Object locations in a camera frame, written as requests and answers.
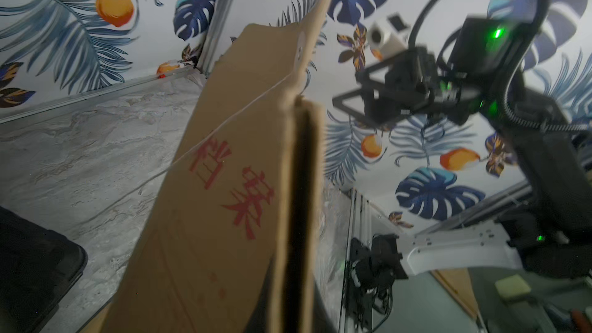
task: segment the floor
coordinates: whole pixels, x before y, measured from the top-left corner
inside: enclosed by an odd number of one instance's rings
[[[170,163],[200,91],[177,78],[2,134],[0,205],[66,235],[89,256],[42,333],[76,332],[115,293],[162,178],[104,209]],[[315,275],[336,324],[349,211],[349,199],[326,184]]]

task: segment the cardboard flap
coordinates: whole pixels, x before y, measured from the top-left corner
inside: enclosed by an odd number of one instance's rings
[[[323,121],[297,93],[329,1],[318,0],[300,24],[247,26],[216,63],[175,155],[183,158],[165,177],[103,333],[242,332],[274,254],[282,262],[274,265],[272,290],[278,291],[279,304],[285,303],[281,284],[291,257],[286,240],[294,235],[297,121],[307,116],[307,126],[317,132]],[[303,165],[309,179],[305,212],[314,211],[320,193],[320,141],[307,140],[317,160]],[[298,288],[301,304],[310,307],[314,248],[311,233],[304,233]],[[304,320],[310,320],[308,307],[302,309]],[[282,331],[281,322],[268,330]]]

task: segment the green led light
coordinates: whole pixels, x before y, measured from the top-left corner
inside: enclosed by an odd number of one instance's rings
[[[496,117],[497,116],[497,102],[494,101],[492,104],[489,105],[489,116]]]

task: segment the orange fruit print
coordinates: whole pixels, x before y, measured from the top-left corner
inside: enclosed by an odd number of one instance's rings
[[[449,171],[459,171],[474,166],[481,157],[467,148],[458,148],[440,156],[440,165]]]
[[[369,158],[376,158],[382,153],[382,140],[378,136],[368,135],[362,141],[362,153]]]

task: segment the wall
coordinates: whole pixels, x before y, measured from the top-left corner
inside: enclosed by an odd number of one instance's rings
[[[356,186],[406,231],[419,231],[523,180],[514,155],[480,115],[462,127],[442,122],[423,129],[416,116],[394,128],[368,129],[332,107],[357,88],[356,70],[377,62],[366,30],[398,14],[411,26],[428,0],[333,0],[319,36],[304,95],[327,107],[326,175]],[[314,0],[234,0],[221,31],[217,59],[250,22],[299,20]],[[434,53],[468,14],[530,19],[534,0],[441,0],[418,35]],[[544,32],[526,58],[529,87],[559,100],[568,115],[587,119],[592,101],[592,11],[588,0],[552,0]],[[406,39],[409,28],[399,32]]]
[[[178,68],[215,0],[0,0],[0,116]]]

